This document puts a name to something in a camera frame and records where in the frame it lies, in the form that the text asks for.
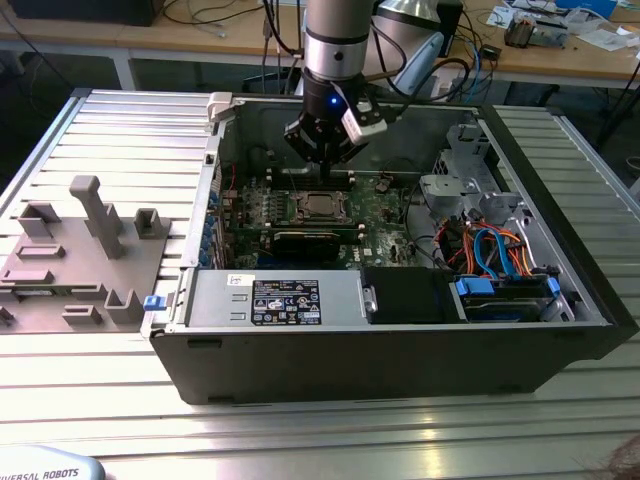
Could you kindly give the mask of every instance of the desk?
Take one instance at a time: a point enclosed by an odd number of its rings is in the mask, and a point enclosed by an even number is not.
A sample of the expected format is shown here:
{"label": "desk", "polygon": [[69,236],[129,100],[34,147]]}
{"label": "desk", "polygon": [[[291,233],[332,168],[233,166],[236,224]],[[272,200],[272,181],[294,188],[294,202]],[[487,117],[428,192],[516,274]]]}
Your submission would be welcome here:
{"label": "desk", "polygon": [[[505,30],[484,23],[489,10],[496,3],[495,0],[467,2],[473,28],[481,35],[483,42],[502,49],[498,68],[494,73],[496,80],[624,88],[638,64],[635,58],[637,49],[624,48],[617,52],[607,52],[573,35],[564,49],[508,47],[504,43]],[[640,20],[640,12],[618,8],[612,16],[614,23],[634,20]],[[468,26],[464,18],[461,18],[460,24]],[[469,58],[464,50],[464,43],[459,41],[454,42],[450,56]]]}
{"label": "desk", "polygon": [[[195,8],[211,4],[211,0],[193,2]],[[635,50],[623,49],[610,53],[575,37],[569,40],[568,47],[563,50],[542,47],[521,50],[507,47],[503,41],[504,31],[483,23],[488,16],[488,9],[495,4],[496,0],[469,2],[469,16],[474,28],[483,35],[487,43],[503,49],[494,74],[495,79],[622,88],[637,64]],[[220,12],[234,13],[254,5],[253,0],[240,0],[229,9]],[[248,13],[225,22],[226,38],[219,38],[190,25],[173,23],[164,17],[158,17],[152,27],[133,27],[24,20],[15,18],[11,9],[8,13],[15,25],[44,53],[111,58],[120,85],[125,90],[136,89],[135,75],[131,67],[132,59],[258,65],[264,46],[262,11]],[[172,7],[171,14],[184,20],[189,18],[183,2],[178,2]],[[295,14],[295,8],[281,8],[282,34],[287,44],[291,45],[295,45],[296,41]],[[618,9],[612,19],[615,22],[640,21],[640,12]],[[270,47],[267,64],[275,65],[275,41],[270,42]],[[0,50],[27,49],[6,22],[0,21]],[[462,42],[454,43],[451,56],[468,58]],[[283,56],[283,65],[290,64],[290,57]]]}

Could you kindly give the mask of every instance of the slotted metal table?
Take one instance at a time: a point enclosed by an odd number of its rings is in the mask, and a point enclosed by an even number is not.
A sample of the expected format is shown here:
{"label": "slotted metal table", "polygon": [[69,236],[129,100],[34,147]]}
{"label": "slotted metal table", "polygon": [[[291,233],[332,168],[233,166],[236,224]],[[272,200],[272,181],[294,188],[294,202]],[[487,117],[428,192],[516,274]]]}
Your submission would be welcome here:
{"label": "slotted metal table", "polygon": [[[145,206],[173,220],[156,282],[157,293],[171,291],[207,98],[72,98],[0,198],[0,255],[15,245],[15,219],[29,200],[84,215],[68,185],[94,173],[121,215]],[[573,127],[562,117],[497,112],[638,318],[640,227],[628,193],[588,145],[567,137]],[[95,456],[118,480],[582,479],[640,431],[639,397],[638,336],[603,360],[571,365],[532,395],[235,407],[182,402],[138,334],[0,336],[0,444]]]}

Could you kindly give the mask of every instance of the cpu socket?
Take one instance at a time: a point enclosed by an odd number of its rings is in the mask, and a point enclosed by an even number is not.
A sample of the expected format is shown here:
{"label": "cpu socket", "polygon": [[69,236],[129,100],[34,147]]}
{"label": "cpu socket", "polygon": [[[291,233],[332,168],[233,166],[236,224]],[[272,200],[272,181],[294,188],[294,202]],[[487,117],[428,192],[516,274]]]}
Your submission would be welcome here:
{"label": "cpu socket", "polygon": [[300,192],[292,196],[296,202],[293,225],[349,225],[346,198],[342,192]]}

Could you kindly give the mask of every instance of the circuit board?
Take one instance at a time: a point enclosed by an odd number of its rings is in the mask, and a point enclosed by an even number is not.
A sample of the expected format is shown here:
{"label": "circuit board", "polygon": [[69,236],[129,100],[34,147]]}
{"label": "circuit board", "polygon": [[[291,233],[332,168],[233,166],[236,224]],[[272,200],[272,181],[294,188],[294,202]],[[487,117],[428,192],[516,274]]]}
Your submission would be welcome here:
{"label": "circuit board", "polygon": [[271,190],[252,179],[242,187],[228,215],[232,235],[232,268],[301,268],[271,253],[274,232],[322,232],[339,236],[335,261],[323,268],[420,265],[402,222],[405,189],[376,191],[377,177],[360,177],[348,192]]}

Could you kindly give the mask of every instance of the motherboard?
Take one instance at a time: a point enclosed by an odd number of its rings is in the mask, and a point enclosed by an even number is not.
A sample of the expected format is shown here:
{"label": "motherboard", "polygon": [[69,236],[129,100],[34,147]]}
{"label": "motherboard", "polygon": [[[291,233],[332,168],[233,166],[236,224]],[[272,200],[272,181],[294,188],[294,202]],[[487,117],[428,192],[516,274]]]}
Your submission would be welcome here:
{"label": "motherboard", "polygon": [[351,175],[309,185],[293,175],[274,177],[223,193],[229,268],[420,265],[404,227],[408,189],[393,178]]}

